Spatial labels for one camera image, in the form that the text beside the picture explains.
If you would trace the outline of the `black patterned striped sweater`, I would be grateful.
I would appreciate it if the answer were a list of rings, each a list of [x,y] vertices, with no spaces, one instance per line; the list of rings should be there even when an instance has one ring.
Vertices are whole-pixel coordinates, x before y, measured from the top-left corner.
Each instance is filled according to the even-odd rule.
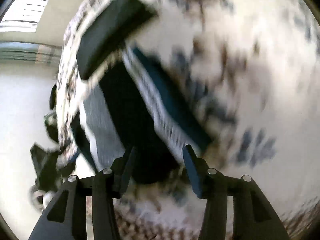
[[[137,47],[99,81],[84,101],[84,114],[95,145],[79,114],[71,129],[89,163],[100,171],[135,150],[132,178],[137,184],[167,181],[183,163],[185,145],[203,153],[212,143],[160,62]]]

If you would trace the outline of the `dark bag beside bed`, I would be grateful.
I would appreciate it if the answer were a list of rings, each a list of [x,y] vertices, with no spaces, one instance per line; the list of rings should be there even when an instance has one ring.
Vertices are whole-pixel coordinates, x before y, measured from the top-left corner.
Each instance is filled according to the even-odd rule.
[[[44,116],[44,126],[52,141],[58,143],[58,129],[56,117],[56,90],[57,85],[53,85],[49,97],[50,112]],[[75,161],[71,163],[58,164],[63,150],[44,150],[39,145],[33,144],[30,149],[33,166],[36,173],[35,187],[44,192],[56,192],[62,184],[62,179],[68,177],[75,170]]]

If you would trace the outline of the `floral fleece bed blanket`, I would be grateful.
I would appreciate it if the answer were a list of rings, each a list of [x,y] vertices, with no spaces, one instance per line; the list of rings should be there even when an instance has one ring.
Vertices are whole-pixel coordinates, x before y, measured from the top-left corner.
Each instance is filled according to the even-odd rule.
[[[143,0],[159,16],[129,37],[155,53],[215,141],[204,159],[225,175],[248,173],[290,239],[319,222],[319,24],[304,0]],[[80,81],[80,38],[111,0],[84,0],[64,33],[57,78],[61,157],[75,157],[71,119],[120,59],[111,53]],[[115,200],[122,239],[197,239],[204,200],[182,183],[129,186]]]

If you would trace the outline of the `folded black garment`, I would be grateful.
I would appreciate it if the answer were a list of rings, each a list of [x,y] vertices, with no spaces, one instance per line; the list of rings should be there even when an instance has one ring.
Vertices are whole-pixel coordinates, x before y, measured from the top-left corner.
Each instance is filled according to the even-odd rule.
[[[81,37],[76,54],[80,78],[88,80],[108,55],[155,15],[140,0],[113,0]]]

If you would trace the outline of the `window with bars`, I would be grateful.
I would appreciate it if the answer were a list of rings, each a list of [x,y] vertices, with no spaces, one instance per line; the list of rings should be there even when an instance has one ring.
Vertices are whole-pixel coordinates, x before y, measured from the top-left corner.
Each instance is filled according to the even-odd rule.
[[[14,0],[1,20],[1,32],[34,33],[49,0]]]

